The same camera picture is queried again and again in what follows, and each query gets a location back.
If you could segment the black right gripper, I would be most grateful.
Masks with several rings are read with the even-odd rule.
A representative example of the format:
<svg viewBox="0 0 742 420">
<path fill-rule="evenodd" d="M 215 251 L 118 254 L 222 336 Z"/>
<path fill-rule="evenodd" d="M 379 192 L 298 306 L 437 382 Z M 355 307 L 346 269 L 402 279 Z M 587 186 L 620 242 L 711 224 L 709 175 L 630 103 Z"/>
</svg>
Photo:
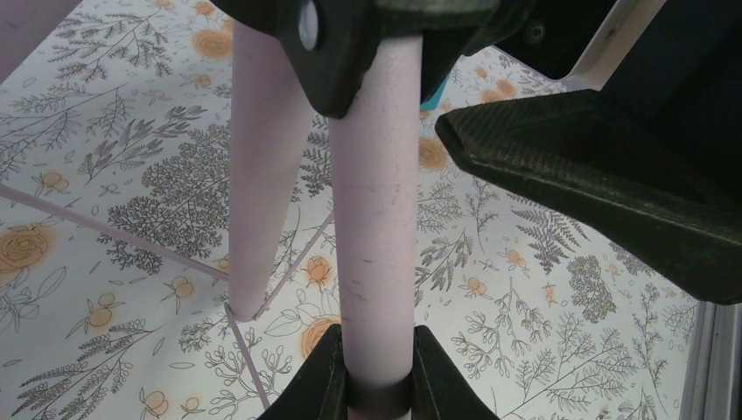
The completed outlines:
<svg viewBox="0 0 742 420">
<path fill-rule="evenodd" d="M 741 300 L 741 4 L 668 1 L 599 90 L 435 130 L 464 172 L 594 228 L 692 297 Z"/>
</svg>

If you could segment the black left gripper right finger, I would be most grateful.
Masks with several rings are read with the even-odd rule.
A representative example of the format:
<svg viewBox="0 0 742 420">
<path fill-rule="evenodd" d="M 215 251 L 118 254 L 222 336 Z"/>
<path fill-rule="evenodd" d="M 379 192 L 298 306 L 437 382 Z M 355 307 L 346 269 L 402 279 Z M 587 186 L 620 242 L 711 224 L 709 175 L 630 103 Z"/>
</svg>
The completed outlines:
<svg viewBox="0 0 742 420">
<path fill-rule="evenodd" d="M 415 327 L 411 378 L 413 419 L 498 420 L 425 325 Z"/>
</svg>

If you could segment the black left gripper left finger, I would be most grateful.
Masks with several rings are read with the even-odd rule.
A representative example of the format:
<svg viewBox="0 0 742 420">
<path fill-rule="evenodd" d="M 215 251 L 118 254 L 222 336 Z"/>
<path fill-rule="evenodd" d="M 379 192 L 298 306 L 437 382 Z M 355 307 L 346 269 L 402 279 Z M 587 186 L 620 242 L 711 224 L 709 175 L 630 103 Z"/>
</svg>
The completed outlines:
<svg viewBox="0 0 742 420">
<path fill-rule="evenodd" d="M 335 324 L 259 420 L 346 420 L 346 378 L 341 327 Z"/>
</svg>

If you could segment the white tripod music stand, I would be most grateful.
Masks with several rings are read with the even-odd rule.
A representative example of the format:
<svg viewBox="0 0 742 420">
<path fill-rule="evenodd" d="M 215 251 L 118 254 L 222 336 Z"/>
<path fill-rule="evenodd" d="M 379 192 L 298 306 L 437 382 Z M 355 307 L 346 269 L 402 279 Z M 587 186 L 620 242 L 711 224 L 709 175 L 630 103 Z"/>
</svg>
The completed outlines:
<svg viewBox="0 0 742 420">
<path fill-rule="evenodd" d="M 329 120 L 347 419 L 413 419 L 414 116 L 497 1 L 219 1 L 234 20 L 227 319 L 266 304 L 270 264 L 312 113 Z"/>
</svg>

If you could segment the blue metronome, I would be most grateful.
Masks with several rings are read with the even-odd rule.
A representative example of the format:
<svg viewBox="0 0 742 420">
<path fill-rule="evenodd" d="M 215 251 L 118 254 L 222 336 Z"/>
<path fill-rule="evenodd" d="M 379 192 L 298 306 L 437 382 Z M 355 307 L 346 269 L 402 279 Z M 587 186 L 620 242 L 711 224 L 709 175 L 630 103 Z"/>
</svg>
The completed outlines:
<svg viewBox="0 0 742 420">
<path fill-rule="evenodd" d="M 439 104 L 439 102 L 441 100 L 441 97 L 443 95 L 443 92 L 445 91 L 445 87 L 446 87 L 447 81 L 448 81 L 448 79 L 444 79 L 440 83 L 440 85 L 438 86 L 438 88 L 434 92 L 434 94 L 427 101 L 424 101 L 420 105 L 420 110 L 421 111 L 432 111 L 432 110 L 434 110 L 434 109 L 437 108 L 437 106 L 438 106 L 438 104 Z"/>
</svg>

